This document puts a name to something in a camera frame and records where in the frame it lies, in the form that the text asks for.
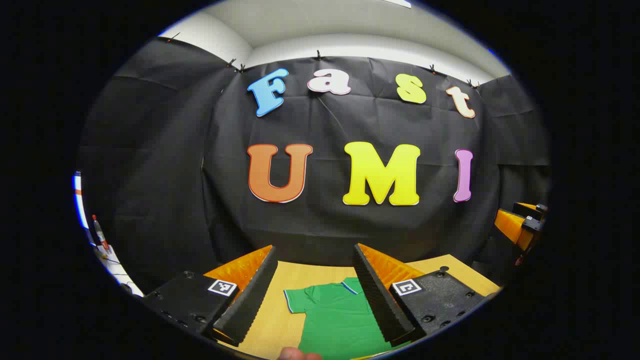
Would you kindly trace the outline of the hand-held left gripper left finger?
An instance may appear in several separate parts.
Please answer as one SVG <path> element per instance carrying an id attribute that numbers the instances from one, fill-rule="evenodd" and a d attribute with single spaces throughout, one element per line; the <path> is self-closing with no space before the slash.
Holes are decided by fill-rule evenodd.
<path id="1" fill-rule="evenodd" d="M 185 270 L 142 297 L 167 321 L 212 341 L 244 341 L 278 267 L 271 244 L 205 274 Z"/>

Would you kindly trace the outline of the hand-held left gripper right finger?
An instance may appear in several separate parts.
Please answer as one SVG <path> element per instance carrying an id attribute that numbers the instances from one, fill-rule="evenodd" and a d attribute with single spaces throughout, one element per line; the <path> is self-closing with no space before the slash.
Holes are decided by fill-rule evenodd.
<path id="1" fill-rule="evenodd" d="M 378 328 L 392 346 L 433 337 L 487 300 L 447 266 L 423 272 L 361 243 L 352 259 Z"/>

